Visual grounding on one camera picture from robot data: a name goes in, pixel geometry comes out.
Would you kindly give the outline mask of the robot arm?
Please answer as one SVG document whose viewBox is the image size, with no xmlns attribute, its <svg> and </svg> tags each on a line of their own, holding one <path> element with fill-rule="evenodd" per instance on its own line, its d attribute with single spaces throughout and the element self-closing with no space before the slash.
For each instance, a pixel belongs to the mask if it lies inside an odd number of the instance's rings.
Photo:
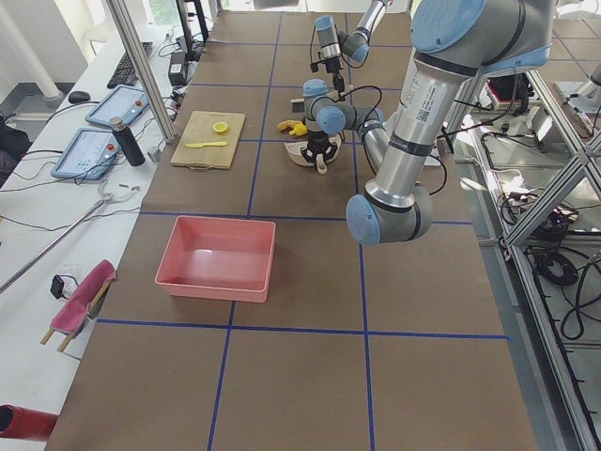
<svg viewBox="0 0 601 451">
<path fill-rule="evenodd" d="M 411 22 L 415 71 L 389 121 L 377 108 L 335 101 L 322 80 L 304 84 L 307 158 L 329 153 L 331 137 L 352 130 L 377 168 L 347 202 L 347 227 L 357 242 L 411 241 L 427 231 L 433 205 L 418 177 L 459 88 L 476 76 L 544 65 L 554 10 L 551 1 L 421 2 Z"/>
<path fill-rule="evenodd" d="M 312 38 L 318 38 L 318 60 L 310 55 L 310 70 L 317 73 L 323 65 L 332 77 L 332 85 L 342 99 L 345 96 L 345 80 L 341 73 L 343 63 L 350 68 L 361 68 L 369 55 L 370 41 L 387 8 L 393 1 L 372 1 L 355 30 L 348 33 L 339 29 L 331 15 L 316 19 Z"/>
</svg>

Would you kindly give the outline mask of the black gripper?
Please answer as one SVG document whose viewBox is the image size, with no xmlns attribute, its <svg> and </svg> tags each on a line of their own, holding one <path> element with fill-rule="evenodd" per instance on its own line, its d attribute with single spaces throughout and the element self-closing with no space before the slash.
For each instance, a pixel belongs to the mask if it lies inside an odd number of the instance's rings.
<svg viewBox="0 0 601 451">
<path fill-rule="evenodd" d="M 333 57 L 324 57 L 323 64 L 325 65 L 326 72 L 333 74 L 332 84 L 338 93 L 345 92 L 345 80 L 344 77 L 339 73 L 343 68 L 343 59 L 340 55 Z"/>
<path fill-rule="evenodd" d="M 301 146 L 301 164 L 306 167 L 325 166 L 332 161 L 339 150 L 339 144 L 324 132 L 308 132 L 306 145 Z"/>
</svg>

